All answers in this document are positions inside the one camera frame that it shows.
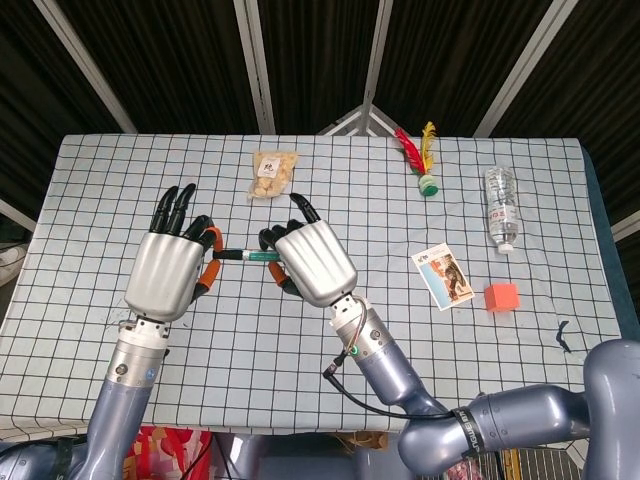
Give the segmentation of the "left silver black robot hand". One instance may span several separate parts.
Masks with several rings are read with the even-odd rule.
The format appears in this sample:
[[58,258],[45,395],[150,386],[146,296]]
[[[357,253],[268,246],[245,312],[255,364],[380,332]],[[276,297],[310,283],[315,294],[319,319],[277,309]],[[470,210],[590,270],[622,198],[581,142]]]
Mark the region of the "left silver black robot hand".
[[161,197],[138,248],[124,300],[138,317],[171,323],[213,285],[220,261],[205,254],[223,249],[222,233],[208,215],[184,228],[196,185],[172,186]]

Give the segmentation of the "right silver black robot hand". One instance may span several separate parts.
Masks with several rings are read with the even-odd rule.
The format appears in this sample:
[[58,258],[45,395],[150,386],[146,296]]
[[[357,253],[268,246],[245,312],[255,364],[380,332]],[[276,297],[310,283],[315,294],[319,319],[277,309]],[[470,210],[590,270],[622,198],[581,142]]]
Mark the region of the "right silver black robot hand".
[[278,253],[286,272],[272,276],[283,290],[315,307],[329,307],[353,292],[356,268],[334,230],[311,203],[299,193],[289,197],[305,221],[291,219],[286,225],[262,229],[258,234],[260,248]]

